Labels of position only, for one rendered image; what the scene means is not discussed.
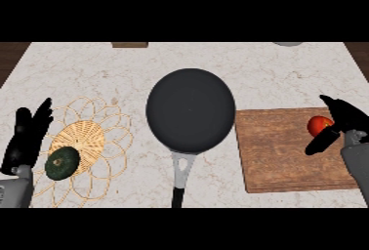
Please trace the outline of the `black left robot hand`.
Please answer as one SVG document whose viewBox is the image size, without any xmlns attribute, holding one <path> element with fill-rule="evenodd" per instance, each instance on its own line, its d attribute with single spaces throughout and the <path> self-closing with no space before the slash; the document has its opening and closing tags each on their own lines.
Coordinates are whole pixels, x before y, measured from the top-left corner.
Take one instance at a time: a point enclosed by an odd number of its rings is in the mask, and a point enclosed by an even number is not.
<svg viewBox="0 0 369 250">
<path fill-rule="evenodd" d="M 34 166 L 41 141 L 53 121 L 51 99 L 47 98 L 41 103 L 35 113 L 26 107 L 16 110 L 15 135 L 6 147 L 0 172 L 15 176 L 13 169 L 20 165 Z"/>
</svg>

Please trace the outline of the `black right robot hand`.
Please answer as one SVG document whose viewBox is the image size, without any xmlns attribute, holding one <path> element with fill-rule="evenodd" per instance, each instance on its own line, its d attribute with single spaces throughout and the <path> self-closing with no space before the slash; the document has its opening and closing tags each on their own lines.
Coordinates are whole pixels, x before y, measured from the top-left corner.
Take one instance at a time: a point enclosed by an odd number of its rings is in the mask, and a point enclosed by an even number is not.
<svg viewBox="0 0 369 250">
<path fill-rule="evenodd" d="M 360 137 L 358 142 L 361 144 L 369 143 L 369 116 L 366 113 L 341 99 L 333 100 L 326 95 L 322 95 L 320 99 L 329 108 L 333 125 L 323 129 L 307 145 L 307 155 L 323 152 L 330 144 L 336 141 L 339 133 L 347 133 L 351 130 L 364 133 L 364 136 Z"/>
</svg>

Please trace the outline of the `red tomato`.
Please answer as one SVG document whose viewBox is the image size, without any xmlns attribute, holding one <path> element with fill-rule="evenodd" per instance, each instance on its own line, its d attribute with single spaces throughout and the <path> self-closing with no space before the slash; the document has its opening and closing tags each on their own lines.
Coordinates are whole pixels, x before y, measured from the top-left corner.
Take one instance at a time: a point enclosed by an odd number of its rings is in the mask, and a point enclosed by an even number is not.
<svg viewBox="0 0 369 250">
<path fill-rule="evenodd" d="M 316 137 L 323 129 L 333 125 L 333 121 L 326 116 L 313 116 L 307 123 L 307 131 Z"/>
</svg>

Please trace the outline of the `brown wooden cutting board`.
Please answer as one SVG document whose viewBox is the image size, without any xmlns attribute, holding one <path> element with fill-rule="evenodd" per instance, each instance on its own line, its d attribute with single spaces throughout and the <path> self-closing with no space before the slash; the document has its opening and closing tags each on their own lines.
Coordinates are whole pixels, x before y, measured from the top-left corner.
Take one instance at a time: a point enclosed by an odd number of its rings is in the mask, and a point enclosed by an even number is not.
<svg viewBox="0 0 369 250">
<path fill-rule="evenodd" d="M 323 153 L 305 155 L 307 122 L 330 117 L 325 107 L 236 111 L 234 131 L 249 193 L 357 188 L 341 157 L 342 138 Z"/>
</svg>

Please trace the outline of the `dark grey frying pan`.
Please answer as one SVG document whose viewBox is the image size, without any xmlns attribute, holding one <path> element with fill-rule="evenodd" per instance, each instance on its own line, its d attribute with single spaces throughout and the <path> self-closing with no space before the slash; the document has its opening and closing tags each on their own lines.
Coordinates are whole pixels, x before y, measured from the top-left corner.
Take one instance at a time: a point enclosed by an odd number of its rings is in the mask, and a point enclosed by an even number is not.
<svg viewBox="0 0 369 250">
<path fill-rule="evenodd" d="M 223 80 L 198 68 L 170 72 L 153 85 L 146 118 L 153 136 L 171 151 L 171 207 L 180 208 L 196 155 L 221 143 L 234 122 L 234 99 Z"/>
</svg>

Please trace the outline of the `dark green round squash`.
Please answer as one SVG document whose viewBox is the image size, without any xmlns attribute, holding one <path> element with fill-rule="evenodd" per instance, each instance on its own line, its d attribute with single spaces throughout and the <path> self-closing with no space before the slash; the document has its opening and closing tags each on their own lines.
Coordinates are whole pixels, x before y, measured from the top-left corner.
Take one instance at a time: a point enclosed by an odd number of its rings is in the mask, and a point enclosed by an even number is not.
<svg viewBox="0 0 369 250">
<path fill-rule="evenodd" d="M 79 161 L 79 153 L 71 146 L 57 148 L 48 155 L 44 163 L 47 178 L 53 181 L 62 181 L 69 178 L 78 169 Z"/>
</svg>

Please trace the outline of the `woven wicker flower placemat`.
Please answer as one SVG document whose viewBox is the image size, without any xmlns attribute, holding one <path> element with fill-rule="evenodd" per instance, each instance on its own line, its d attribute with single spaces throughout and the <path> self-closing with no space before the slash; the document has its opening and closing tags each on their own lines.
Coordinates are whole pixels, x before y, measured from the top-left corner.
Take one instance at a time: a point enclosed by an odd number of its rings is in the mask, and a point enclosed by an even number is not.
<svg viewBox="0 0 369 250">
<path fill-rule="evenodd" d="M 84 207 L 105 198 L 112 180 L 127 169 L 127 150 L 134 139 L 131 117 L 121 111 L 118 102 L 84 96 L 53 107 L 53 111 L 56 118 L 46 134 L 41 161 L 69 146 L 78 152 L 79 165 L 62 181 L 50 180 L 44 167 L 35 167 L 32 206 L 40 205 L 47 194 L 47 207 Z"/>
</svg>

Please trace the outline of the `brown wooden block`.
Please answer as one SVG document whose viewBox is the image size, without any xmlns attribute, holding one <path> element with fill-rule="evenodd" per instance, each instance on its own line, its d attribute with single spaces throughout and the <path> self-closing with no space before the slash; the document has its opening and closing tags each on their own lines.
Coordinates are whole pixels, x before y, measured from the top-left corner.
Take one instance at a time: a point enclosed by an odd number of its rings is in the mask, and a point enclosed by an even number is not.
<svg viewBox="0 0 369 250">
<path fill-rule="evenodd" d="M 110 42 L 112 48 L 147 48 L 149 42 Z"/>
</svg>

